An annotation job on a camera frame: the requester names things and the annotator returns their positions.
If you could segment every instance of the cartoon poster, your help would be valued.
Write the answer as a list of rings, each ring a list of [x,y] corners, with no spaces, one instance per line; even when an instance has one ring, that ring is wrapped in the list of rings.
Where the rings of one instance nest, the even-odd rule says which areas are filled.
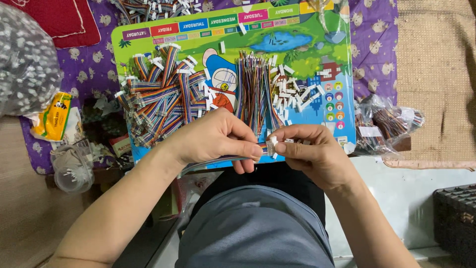
[[[283,64],[294,70],[292,75],[278,77],[278,81],[296,78],[301,93],[317,84],[326,93],[302,112],[288,107],[286,123],[323,124],[340,141],[355,144],[348,3],[335,2],[325,2],[325,27],[306,1],[286,6],[280,6],[279,1],[276,6],[267,2],[117,27],[111,36],[119,82],[127,75],[138,76],[133,55],[141,53],[151,60],[157,54],[156,47],[175,43],[181,46],[179,59],[190,55],[198,61],[195,71],[207,68],[210,79],[206,84],[217,95],[214,105],[234,112],[239,98],[235,66],[239,51],[267,59],[276,55],[276,66]],[[239,23],[243,23],[245,35]],[[225,53],[220,49],[222,41]],[[260,142],[265,140],[267,128],[270,127],[265,122]],[[134,160],[148,150],[133,146]],[[281,156],[276,160],[264,156],[260,163],[283,160]],[[207,168],[230,165],[219,163]]]

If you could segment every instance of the gray shirt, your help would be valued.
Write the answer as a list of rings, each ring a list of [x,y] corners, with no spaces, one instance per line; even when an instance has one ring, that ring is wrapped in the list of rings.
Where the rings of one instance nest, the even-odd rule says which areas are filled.
[[[265,186],[216,195],[191,220],[175,267],[334,267],[316,213]]]

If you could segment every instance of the black pants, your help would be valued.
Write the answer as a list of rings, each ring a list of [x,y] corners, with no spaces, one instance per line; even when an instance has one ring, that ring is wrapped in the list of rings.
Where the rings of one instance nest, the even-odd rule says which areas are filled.
[[[255,172],[242,175],[238,175],[233,167],[227,168],[201,195],[190,220],[204,204],[221,192],[244,185],[263,185],[281,190],[306,204],[314,210],[322,225],[326,226],[324,191],[306,175],[291,169],[286,162],[258,164],[255,167]]]

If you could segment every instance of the black plastic crate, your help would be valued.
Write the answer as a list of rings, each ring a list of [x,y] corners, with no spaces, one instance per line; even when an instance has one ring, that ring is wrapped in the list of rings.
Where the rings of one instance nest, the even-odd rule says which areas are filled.
[[[476,268],[476,185],[436,190],[433,208],[436,242],[454,261]]]

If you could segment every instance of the metal terminal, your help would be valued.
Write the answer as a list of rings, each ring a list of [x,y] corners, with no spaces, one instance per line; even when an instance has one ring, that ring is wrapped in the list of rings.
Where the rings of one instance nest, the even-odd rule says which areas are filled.
[[[272,141],[266,141],[266,149],[268,150],[268,156],[273,156],[275,153],[274,145]]]

